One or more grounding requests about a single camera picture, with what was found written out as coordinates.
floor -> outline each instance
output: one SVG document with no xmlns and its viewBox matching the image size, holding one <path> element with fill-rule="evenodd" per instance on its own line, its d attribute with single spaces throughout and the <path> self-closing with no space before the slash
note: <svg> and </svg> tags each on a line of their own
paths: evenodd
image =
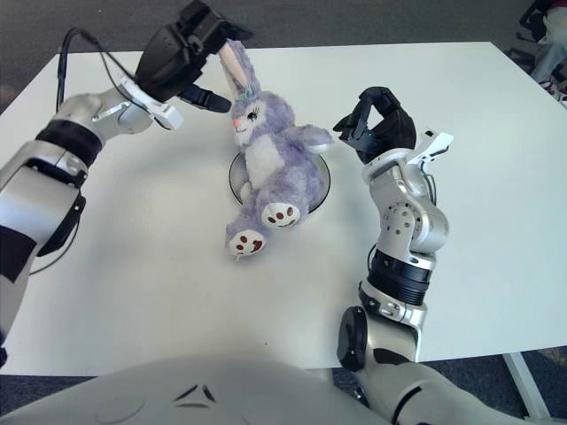
<svg viewBox="0 0 567 425">
<path fill-rule="evenodd" d="M 490 41 L 503 50 L 517 47 L 534 51 L 535 46 L 515 37 L 518 19 L 531 2 L 211 0 L 209 4 L 255 32 L 247 47 Z M 87 28 L 109 50 L 142 50 L 153 33 L 186 3 L 187 0 L 2 0 L 0 112 L 57 53 L 68 28 Z M 90 51 L 90 47 L 76 42 L 71 51 Z M 527 352 L 524 356 L 550 413 L 567 418 L 567 347 Z M 436 361 L 429 365 L 489 406 L 517 417 L 525 415 L 500 356 Z M 356 383 L 345 370 L 335 370 L 334 377 L 339 388 L 353 392 Z M 0 375 L 0 414 L 86 379 Z"/>
</svg>

purple plush rabbit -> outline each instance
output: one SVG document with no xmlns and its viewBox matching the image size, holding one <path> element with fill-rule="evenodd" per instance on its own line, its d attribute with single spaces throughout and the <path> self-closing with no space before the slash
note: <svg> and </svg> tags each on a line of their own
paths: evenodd
<svg viewBox="0 0 567 425">
<path fill-rule="evenodd" d="M 244 203 L 227 226 L 226 245 L 232 255 L 251 255 L 266 246 L 272 228 L 297 225 L 321 198 L 315 160 L 332 139 L 322 128 L 296 127 L 291 107 L 261 90 L 241 42 L 228 41 L 220 56 L 235 97 L 232 123 L 248 177 L 236 188 Z"/>
</svg>

black cable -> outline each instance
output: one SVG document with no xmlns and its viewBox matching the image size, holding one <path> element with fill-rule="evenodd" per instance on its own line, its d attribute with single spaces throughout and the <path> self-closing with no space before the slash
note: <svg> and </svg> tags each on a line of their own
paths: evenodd
<svg viewBox="0 0 567 425">
<path fill-rule="evenodd" d="M 63 256 L 65 254 L 67 254 L 67 252 L 69 251 L 69 249 L 71 248 L 71 245 L 73 245 L 74 239 L 77 237 L 77 232 L 79 231 L 79 224 L 81 224 L 81 219 L 79 219 L 79 221 L 77 221 L 77 225 L 74 228 L 74 233 L 73 236 L 71 236 L 71 241 L 69 242 L 69 244 L 65 247 L 65 249 L 63 250 L 63 252 L 61 252 L 56 259 L 54 259 L 51 263 L 38 268 L 37 270 L 34 270 L 33 272 L 31 272 L 29 275 L 31 276 L 32 274 L 36 274 L 36 273 L 40 273 L 43 270 L 50 268 L 51 266 L 53 266 L 55 263 L 57 263 L 60 259 L 63 258 Z"/>
<path fill-rule="evenodd" d="M 108 51 L 107 49 L 105 49 L 103 47 L 103 45 L 97 40 L 97 38 L 94 35 L 92 35 L 89 31 L 82 29 L 82 28 L 71 28 L 69 31 L 67 31 L 67 34 L 65 35 L 65 38 L 63 39 L 63 42 L 61 43 L 61 49 L 60 49 L 60 52 L 59 52 L 56 111 L 59 110 L 59 107 L 61 106 L 61 104 L 63 103 L 63 99 L 65 98 L 65 78 L 66 78 L 66 72 L 67 72 L 67 56 L 69 54 L 69 47 L 71 45 L 71 41 L 73 40 L 73 38 L 76 35 L 80 35 L 84 40 L 86 40 L 87 42 L 89 42 L 90 44 L 92 44 L 93 46 L 95 46 L 97 48 L 98 53 L 100 53 L 100 56 L 103 59 L 103 63 L 105 64 L 106 73 L 108 74 L 108 77 L 110 78 L 113 86 L 116 89 L 118 89 L 118 87 L 117 87 L 116 83 L 114 82 L 114 79 L 112 78 L 112 76 L 110 74 L 110 71 L 108 69 L 108 65 L 106 64 L 106 60 L 105 60 L 104 55 L 106 55 L 108 58 L 110 58 L 111 61 L 114 62 L 114 64 L 117 67 L 119 67 L 119 69 L 124 74 L 126 74 L 130 80 L 134 80 L 134 76 L 120 63 L 120 61 L 117 58 L 114 57 L 114 55 L 110 51 Z M 145 108 L 143 108 L 140 104 L 137 104 L 136 102 L 134 102 L 131 98 L 127 97 L 119 89 L 118 89 L 118 91 L 129 102 L 132 102 L 136 106 L 138 106 L 138 107 L 142 108 L 144 111 L 146 111 Z"/>
<path fill-rule="evenodd" d="M 108 56 L 112 60 L 112 62 L 114 62 L 114 64 L 117 67 L 119 67 L 119 69 L 124 74 L 126 74 L 128 76 L 128 78 L 130 80 L 134 80 L 134 76 L 120 63 L 120 61 L 117 58 L 114 57 L 114 55 L 112 53 L 110 53 L 107 49 L 105 49 L 100 44 L 100 42 L 98 42 L 97 38 L 94 35 L 92 35 L 91 33 L 89 33 L 88 31 L 86 31 L 82 28 L 71 28 L 69 31 L 67 31 L 67 34 L 65 35 L 65 38 L 63 39 L 63 42 L 61 43 L 61 52 L 59 53 L 59 62 L 58 62 L 58 86 L 57 86 L 57 99 L 56 99 L 56 105 L 55 105 L 56 111 L 57 112 L 59 111 L 59 107 L 61 106 L 61 104 L 63 103 L 63 99 L 65 98 L 65 79 L 66 79 L 66 71 L 67 71 L 67 56 L 68 56 L 68 53 L 69 53 L 69 46 L 71 45 L 71 41 L 73 40 L 73 38 L 76 35 L 80 35 L 84 40 L 86 40 L 87 42 L 89 42 L 92 45 L 94 45 L 95 47 L 97 47 L 98 54 L 100 55 L 100 58 L 102 59 L 103 65 L 105 67 L 106 75 L 108 75 L 108 79 L 110 80 L 111 84 L 114 86 L 116 91 L 118 91 L 120 93 L 120 95 L 122 97 L 124 97 L 124 99 L 126 99 L 130 103 L 134 104 L 135 106 L 137 106 L 138 108 L 140 108 L 144 112 L 148 113 L 149 115 L 151 115 L 151 113 L 147 109 L 145 109 L 142 105 L 140 105 L 138 102 L 136 102 L 132 97 L 129 97 L 126 93 L 124 93 L 122 90 L 120 90 L 120 88 L 118 87 L 118 84 L 116 84 L 116 81 L 114 81 L 114 78 L 113 78 L 113 75 L 110 72 L 110 69 L 108 68 L 108 63 L 106 62 L 105 55 Z M 165 128 L 158 120 L 156 120 L 155 118 L 154 118 L 154 120 L 159 124 L 160 127 Z M 74 239 L 77 236 L 77 232 L 79 231 L 80 222 L 81 222 L 80 220 L 77 221 L 77 225 L 74 229 L 73 236 L 71 237 L 71 241 L 69 242 L 67 247 L 51 263 L 49 263 L 46 266 L 43 266 L 41 268 L 38 268 L 37 270 L 31 272 L 30 275 L 37 274 L 37 273 L 42 272 L 43 270 L 48 269 L 49 267 L 51 267 L 55 263 L 57 263 L 60 259 L 62 259 L 65 254 L 67 254 L 67 252 L 69 251 L 69 249 L 73 245 Z"/>
<path fill-rule="evenodd" d="M 427 190 L 429 190 L 429 199 L 434 205 L 437 205 L 437 185 L 435 184 L 435 178 L 431 174 L 427 174 L 423 167 L 425 163 L 422 162 L 420 169 L 425 177 L 425 182 L 427 183 Z"/>
<path fill-rule="evenodd" d="M 369 268 L 369 273 L 370 273 L 370 268 L 372 267 L 372 265 L 370 264 L 370 258 L 372 257 L 372 252 L 376 250 L 376 245 L 372 245 L 372 248 L 370 248 L 369 251 L 369 255 L 366 258 L 366 265 Z"/>
</svg>

bunny arm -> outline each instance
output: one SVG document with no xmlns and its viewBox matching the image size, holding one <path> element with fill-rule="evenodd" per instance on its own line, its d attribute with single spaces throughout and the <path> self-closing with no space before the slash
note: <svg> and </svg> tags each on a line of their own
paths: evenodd
<svg viewBox="0 0 567 425">
<path fill-rule="evenodd" d="M 310 124 L 287 128 L 282 132 L 282 136 L 303 151 L 314 154 L 325 152 L 333 143 L 333 139 L 327 130 Z"/>
</svg>

white table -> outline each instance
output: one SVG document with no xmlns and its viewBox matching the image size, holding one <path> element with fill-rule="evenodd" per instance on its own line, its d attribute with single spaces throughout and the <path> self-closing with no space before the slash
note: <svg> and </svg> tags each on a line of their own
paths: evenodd
<svg viewBox="0 0 567 425">
<path fill-rule="evenodd" d="M 485 42 L 249 53 L 299 124 L 332 128 L 365 88 L 382 85 L 418 131 L 455 136 L 432 168 L 451 233 L 426 296 L 421 360 L 567 344 L 567 111 Z M 134 70 L 139 52 L 117 57 Z M 0 117 L 0 163 L 53 114 L 56 63 Z M 109 85 L 96 54 L 70 56 L 68 96 Z M 199 85 L 229 95 L 216 58 Z M 336 143 L 323 154 L 332 179 L 323 207 L 236 262 L 223 248 L 237 213 L 229 116 L 172 103 L 180 131 L 154 125 L 100 153 L 77 240 L 30 279 L 2 373 L 101 375 L 209 352 L 338 364 L 340 317 L 357 301 L 378 232 L 354 152 Z"/>
</svg>

